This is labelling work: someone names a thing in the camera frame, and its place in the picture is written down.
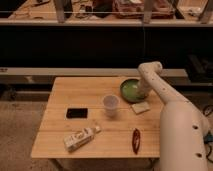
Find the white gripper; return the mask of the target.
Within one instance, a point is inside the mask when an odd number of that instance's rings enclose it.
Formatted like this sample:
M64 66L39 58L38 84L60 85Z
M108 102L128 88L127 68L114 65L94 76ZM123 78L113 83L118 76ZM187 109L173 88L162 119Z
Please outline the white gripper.
M139 80L138 89L139 92L137 94L139 99L145 99L146 97L148 97L148 94L152 90L151 86L143 77L141 77Z

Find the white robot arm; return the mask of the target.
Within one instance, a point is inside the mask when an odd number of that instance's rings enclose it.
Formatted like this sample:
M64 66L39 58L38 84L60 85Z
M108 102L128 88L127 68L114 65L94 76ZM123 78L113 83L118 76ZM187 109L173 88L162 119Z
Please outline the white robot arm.
M208 171L204 136L210 130L207 118L176 89L164 81L158 61L142 63L139 92L151 89L164 106L160 113L160 171Z

